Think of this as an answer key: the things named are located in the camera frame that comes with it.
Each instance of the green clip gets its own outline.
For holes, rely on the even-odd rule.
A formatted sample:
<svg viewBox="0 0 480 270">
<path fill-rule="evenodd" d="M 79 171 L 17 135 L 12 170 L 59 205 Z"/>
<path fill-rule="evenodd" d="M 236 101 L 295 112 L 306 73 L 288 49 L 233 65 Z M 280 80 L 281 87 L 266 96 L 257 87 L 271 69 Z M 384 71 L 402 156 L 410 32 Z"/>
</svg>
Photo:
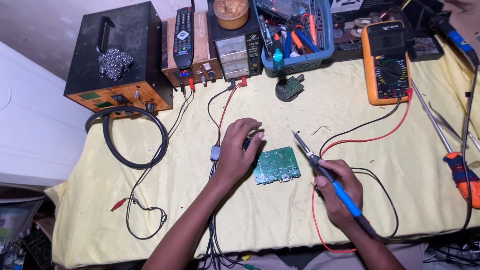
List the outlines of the green clip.
<svg viewBox="0 0 480 270">
<path fill-rule="evenodd" d="M 248 269 L 248 270 L 260 270 L 260 268 L 256 268 L 255 266 L 253 265 L 250 265 L 250 264 L 246 264 L 243 266 L 245 269 Z"/>
</svg>

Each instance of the power switch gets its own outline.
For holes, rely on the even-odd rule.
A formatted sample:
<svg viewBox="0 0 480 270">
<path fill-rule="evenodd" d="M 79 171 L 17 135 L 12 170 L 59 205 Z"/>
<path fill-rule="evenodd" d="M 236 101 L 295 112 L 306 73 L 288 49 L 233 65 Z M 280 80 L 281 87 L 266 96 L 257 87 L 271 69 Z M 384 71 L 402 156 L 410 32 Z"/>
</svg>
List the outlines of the power switch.
<svg viewBox="0 0 480 270">
<path fill-rule="evenodd" d="M 114 101 L 118 102 L 119 105 L 130 103 L 130 100 L 128 100 L 128 98 L 126 98 L 122 94 L 111 95 L 111 97 L 113 98 Z"/>
</svg>

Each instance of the white wall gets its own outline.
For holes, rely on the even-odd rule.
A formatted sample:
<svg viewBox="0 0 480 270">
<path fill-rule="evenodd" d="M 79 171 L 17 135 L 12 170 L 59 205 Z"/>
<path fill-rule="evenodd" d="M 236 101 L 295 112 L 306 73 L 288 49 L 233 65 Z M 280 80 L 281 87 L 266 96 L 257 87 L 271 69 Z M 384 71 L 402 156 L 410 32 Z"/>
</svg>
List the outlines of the white wall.
<svg viewBox="0 0 480 270">
<path fill-rule="evenodd" d="M 66 181 L 92 112 L 63 96 L 65 81 L 0 42 L 0 182 Z"/>
<path fill-rule="evenodd" d="M 85 14 L 146 0 L 0 0 L 0 41 L 66 80 Z M 162 20 L 173 18 L 191 0 L 151 0 Z M 207 10 L 196 0 L 195 10 Z"/>
</svg>

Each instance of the yellow multimeter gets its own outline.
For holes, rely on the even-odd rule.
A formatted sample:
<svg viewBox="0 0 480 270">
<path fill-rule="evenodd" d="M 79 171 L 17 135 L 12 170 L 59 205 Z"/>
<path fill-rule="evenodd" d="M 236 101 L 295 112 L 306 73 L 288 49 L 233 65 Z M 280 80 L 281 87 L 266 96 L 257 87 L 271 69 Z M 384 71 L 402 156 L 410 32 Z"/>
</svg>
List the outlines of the yellow multimeter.
<svg viewBox="0 0 480 270">
<path fill-rule="evenodd" d="M 370 104 L 395 104 L 399 95 L 402 102 L 408 101 L 405 90 L 412 87 L 412 82 L 403 23 L 367 25 L 361 31 L 361 41 Z"/>
</svg>

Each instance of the hand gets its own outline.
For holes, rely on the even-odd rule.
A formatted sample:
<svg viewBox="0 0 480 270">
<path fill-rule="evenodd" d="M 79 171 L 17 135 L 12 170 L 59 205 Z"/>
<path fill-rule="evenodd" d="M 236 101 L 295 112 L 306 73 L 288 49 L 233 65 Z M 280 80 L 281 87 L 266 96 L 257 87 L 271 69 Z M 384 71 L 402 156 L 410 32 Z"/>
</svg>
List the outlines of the hand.
<svg viewBox="0 0 480 270">
<path fill-rule="evenodd" d="M 343 160 L 320 160 L 318 164 L 326 169 L 330 169 L 337 175 L 336 180 L 343 186 L 345 192 L 361 210 L 363 206 L 363 186 L 349 165 Z M 352 214 L 336 195 L 332 183 L 324 176 L 317 176 L 315 182 L 324 196 L 325 206 L 330 219 L 342 230 L 351 224 L 356 224 Z"/>
<path fill-rule="evenodd" d="M 220 147 L 220 156 L 214 176 L 228 185 L 230 189 L 250 168 L 255 159 L 257 149 L 264 137 L 263 132 L 256 133 L 244 150 L 243 140 L 247 134 L 262 125 L 252 118 L 242 118 L 231 123 Z"/>
</svg>

